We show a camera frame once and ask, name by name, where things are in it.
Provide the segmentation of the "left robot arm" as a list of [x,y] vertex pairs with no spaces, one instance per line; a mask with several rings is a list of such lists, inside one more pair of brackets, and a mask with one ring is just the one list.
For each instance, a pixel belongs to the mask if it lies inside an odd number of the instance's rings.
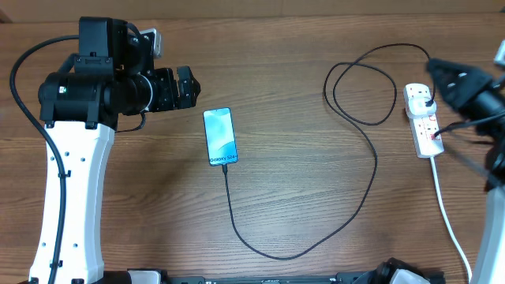
[[156,68],[163,38],[127,21],[83,17],[78,50],[39,87],[47,183],[31,283],[105,281],[100,222],[107,160],[121,116],[194,107],[191,69]]

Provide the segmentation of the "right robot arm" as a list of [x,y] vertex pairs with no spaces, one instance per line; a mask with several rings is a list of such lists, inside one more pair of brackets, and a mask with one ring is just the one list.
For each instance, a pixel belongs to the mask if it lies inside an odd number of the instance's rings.
[[464,163],[482,174],[487,193],[484,233],[472,283],[504,282],[504,78],[494,79],[482,69],[432,58],[430,74],[443,101],[463,120],[436,132],[450,133],[474,127],[477,135],[492,139],[492,147],[479,166],[466,158]]

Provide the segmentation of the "Samsung Galaxy smartphone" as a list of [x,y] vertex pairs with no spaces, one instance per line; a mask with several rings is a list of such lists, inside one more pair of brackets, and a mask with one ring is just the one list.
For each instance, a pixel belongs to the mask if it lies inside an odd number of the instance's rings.
[[210,165],[237,162],[238,152],[230,108],[206,110],[203,118]]

